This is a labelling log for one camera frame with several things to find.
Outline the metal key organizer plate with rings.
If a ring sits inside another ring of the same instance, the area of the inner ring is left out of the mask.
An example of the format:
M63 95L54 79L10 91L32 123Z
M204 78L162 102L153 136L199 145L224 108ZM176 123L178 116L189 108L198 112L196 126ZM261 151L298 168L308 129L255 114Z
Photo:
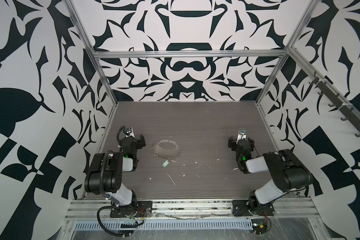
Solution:
M153 144L151 153L155 157L166 160L174 160L181 155L181 150L175 141L161 140L158 143Z

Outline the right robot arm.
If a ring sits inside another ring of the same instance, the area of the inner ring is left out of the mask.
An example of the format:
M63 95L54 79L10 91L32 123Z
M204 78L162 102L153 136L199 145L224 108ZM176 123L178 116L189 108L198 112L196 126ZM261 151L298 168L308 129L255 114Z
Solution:
M271 180L250 193L245 207L234 206L235 216L242 216L247 212L251 215L264 215L271 210L274 201L290 192L302 191L313 184L312 173L292 150L268 152L253 158L254 141L242 135L236 139L230 137L228 147L235 152L236 162L242 173L269 172L271 175Z

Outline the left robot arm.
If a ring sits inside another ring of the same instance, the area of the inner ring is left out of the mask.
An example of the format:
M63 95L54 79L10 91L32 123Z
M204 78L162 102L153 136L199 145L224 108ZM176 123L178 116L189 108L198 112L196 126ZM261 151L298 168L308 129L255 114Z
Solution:
M118 152L95 154L85 179L85 191L110 200L115 206L131 205L135 193L122 183L124 172L134 172L138 166L137 151L146 146L145 137L129 135L121 139Z

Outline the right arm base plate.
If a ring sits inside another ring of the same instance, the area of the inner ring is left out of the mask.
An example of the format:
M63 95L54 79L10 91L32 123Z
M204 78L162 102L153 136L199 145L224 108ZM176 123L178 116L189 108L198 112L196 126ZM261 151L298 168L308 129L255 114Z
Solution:
M243 216L273 216L274 207L272 203L262 205L255 199L249 200L233 200L232 214L235 217Z

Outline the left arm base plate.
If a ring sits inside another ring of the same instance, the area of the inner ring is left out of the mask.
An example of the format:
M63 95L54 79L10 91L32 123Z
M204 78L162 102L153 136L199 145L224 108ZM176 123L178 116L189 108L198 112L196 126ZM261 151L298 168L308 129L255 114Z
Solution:
M126 206L113 206L111 218L126 218L128 216L142 218L146 214L150 214L153 207L152 201L137 201Z

